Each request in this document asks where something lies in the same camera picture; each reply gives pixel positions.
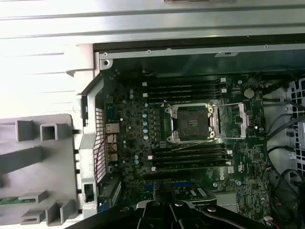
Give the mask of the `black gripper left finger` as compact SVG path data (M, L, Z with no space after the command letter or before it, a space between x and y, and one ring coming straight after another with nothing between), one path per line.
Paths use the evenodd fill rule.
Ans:
M75 223L73 227L75 229L165 229L167 194L168 185L157 185L152 200L140 201L135 208L117 205Z

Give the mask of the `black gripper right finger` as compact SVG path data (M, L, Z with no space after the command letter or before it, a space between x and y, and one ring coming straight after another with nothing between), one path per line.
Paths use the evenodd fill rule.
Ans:
M201 185L168 185L169 208L181 229L268 229L240 213L237 193Z

